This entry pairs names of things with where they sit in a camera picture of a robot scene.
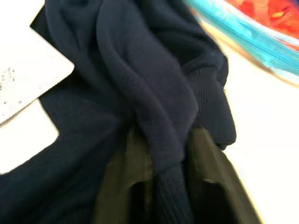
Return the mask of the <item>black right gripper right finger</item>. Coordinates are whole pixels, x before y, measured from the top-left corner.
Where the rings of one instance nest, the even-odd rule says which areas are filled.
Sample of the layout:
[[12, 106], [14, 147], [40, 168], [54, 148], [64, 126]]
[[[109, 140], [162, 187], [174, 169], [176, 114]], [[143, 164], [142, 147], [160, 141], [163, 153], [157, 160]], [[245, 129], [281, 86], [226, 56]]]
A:
[[184, 164], [195, 224], [261, 224], [233, 165], [203, 128], [192, 129]]

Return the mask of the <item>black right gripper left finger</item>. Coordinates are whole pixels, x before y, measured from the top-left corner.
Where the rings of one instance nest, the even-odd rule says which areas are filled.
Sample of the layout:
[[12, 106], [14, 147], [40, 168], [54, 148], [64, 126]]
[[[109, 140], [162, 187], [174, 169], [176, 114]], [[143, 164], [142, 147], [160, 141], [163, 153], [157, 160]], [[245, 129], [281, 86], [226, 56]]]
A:
[[92, 224], [150, 224], [152, 190], [147, 142], [140, 129], [131, 128], [107, 164]]

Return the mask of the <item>navy blue knit jacket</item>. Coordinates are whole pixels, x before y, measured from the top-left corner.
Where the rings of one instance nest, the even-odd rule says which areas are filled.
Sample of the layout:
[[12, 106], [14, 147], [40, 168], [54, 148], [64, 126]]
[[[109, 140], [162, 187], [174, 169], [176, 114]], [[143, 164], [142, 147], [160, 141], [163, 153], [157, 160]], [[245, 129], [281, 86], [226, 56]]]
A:
[[235, 142], [228, 61], [182, 0], [45, 0], [35, 27], [75, 66], [40, 101], [60, 134], [0, 176], [0, 224], [91, 224], [107, 166], [137, 126], [153, 204], [143, 224], [203, 224], [187, 194], [192, 128]]

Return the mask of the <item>white paper card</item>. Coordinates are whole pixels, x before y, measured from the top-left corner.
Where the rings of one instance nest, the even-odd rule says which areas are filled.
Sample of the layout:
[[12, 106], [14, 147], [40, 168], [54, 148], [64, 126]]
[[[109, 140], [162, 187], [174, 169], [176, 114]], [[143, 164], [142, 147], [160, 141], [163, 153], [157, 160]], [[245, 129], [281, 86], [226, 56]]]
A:
[[74, 64], [31, 28], [0, 30], [0, 124], [69, 76]]

